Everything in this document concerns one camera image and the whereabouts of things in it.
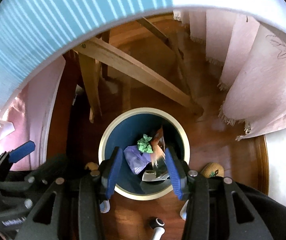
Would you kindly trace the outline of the purple tissue plastic bag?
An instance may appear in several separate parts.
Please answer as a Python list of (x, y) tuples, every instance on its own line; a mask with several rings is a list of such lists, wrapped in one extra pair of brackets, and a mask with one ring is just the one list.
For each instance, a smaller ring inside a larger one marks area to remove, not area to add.
[(151, 162), (149, 153), (141, 153), (137, 146), (128, 146), (124, 150), (125, 159), (131, 171), (138, 175)]

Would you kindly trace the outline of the green paper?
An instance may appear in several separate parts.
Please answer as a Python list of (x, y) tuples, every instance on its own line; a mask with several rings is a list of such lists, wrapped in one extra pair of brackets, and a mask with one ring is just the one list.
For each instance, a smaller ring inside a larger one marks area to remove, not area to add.
[(151, 140), (152, 140), (152, 137), (149, 137), (146, 134), (143, 134), (143, 137), (140, 140), (138, 140), (138, 142), (137, 142), (138, 150), (141, 153), (152, 154), (153, 148), (152, 148), (152, 145), (150, 143)]

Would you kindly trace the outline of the white chair base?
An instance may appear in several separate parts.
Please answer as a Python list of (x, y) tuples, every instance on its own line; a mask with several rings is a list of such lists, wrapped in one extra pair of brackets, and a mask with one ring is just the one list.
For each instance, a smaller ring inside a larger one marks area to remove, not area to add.
[(160, 218), (153, 218), (150, 220), (150, 227), (153, 230), (151, 240), (161, 240), (162, 235), (165, 233), (165, 223)]

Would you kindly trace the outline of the pink bed sheet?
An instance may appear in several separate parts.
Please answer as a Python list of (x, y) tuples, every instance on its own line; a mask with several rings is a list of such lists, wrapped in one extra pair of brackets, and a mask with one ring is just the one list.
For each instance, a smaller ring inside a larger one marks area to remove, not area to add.
[(46, 161), (49, 128), (59, 83), (65, 67), (60, 56), (34, 76), (4, 111), (0, 111), (0, 155), (32, 141), (35, 150), (14, 171), (34, 170)]

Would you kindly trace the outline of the patterned blue white tablecloth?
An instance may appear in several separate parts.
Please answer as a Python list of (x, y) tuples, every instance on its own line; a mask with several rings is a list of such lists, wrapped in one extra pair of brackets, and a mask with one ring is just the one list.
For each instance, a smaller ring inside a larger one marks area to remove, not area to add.
[(243, 12), (286, 33), (285, 0), (0, 0), (0, 109), (83, 40), (141, 16), (185, 8)]

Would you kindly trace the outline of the floral cream curtain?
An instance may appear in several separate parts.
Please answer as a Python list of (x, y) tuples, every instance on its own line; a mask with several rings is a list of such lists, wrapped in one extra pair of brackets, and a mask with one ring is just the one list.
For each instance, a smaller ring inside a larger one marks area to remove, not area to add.
[(221, 67), (227, 92), (219, 117), (244, 124), (238, 140), (286, 128), (286, 35), (255, 18), (218, 9), (176, 10), (174, 19), (205, 44), (206, 60)]

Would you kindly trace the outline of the wooden table leg frame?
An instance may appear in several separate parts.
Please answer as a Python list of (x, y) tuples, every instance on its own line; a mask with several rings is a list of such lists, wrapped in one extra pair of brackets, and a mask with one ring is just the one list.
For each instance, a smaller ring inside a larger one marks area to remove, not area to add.
[(186, 90), (188, 91), (187, 94), (140, 61), (96, 37), (84, 41), (74, 47), (73, 50), (78, 53), (79, 57), (91, 57), (111, 66), (123, 74), (126, 74), (127, 76), (163, 94), (169, 99), (190, 109), (196, 117), (201, 117), (204, 113), (204, 108), (196, 101), (196, 99), (193, 98), (193, 92), (189, 86), (187, 74), (185, 72), (183, 52), (169, 37), (162, 33), (147, 18), (143, 17), (136, 21), (174, 52), (179, 72), (182, 76), (184, 85), (186, 86)]

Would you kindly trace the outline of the orange foil snack bag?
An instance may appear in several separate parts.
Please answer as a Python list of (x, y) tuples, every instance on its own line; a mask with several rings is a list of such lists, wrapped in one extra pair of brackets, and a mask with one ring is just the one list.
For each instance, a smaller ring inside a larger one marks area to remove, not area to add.
[(151, 154), (151, 163), (155, 176), (161, 177), (167, 173), (167, 167), (165, 164), (165, 140), (163, 128), (157, 130), (156, 135), (150, 142), (153, 153)]

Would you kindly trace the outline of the round blue trash bin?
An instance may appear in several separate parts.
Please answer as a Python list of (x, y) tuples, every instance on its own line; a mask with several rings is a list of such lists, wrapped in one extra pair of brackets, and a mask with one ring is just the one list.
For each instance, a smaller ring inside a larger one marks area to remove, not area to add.
[(99, 144), (99, 161), (121, 150), (121, 168), (115, 191), (133, 200), (154, 200), (173, 190), (165, 165), (171, 147), (178, 159), (189, 162), (190, 144), (181, 124), (155, 108), (136, 108), (114, 119)]

